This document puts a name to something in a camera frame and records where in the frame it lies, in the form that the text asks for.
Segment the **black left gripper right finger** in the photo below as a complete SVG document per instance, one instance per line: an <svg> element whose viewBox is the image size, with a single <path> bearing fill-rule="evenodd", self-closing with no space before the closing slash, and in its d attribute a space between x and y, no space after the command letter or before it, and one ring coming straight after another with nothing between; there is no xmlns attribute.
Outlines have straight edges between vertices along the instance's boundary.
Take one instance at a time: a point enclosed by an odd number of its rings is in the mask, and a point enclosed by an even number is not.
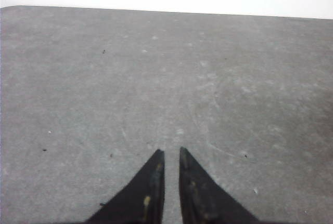
<svg viewBox="0 0 333 224"><path fill-rule="evenodd" d="M183 223L256 223L256 216L224 191L184 147L179 192Z"/></svg>

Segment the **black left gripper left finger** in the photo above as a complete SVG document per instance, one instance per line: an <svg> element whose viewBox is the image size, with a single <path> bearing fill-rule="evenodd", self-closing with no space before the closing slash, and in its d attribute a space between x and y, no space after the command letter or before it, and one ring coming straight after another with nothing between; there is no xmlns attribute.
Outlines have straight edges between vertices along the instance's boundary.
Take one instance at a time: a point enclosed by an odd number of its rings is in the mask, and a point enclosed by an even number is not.
<svg viewBox="0 0 333 224"><path fill-rule="evenodd" d="M164 152L157 149L132 180L87 223L162 223Z"/></svg>

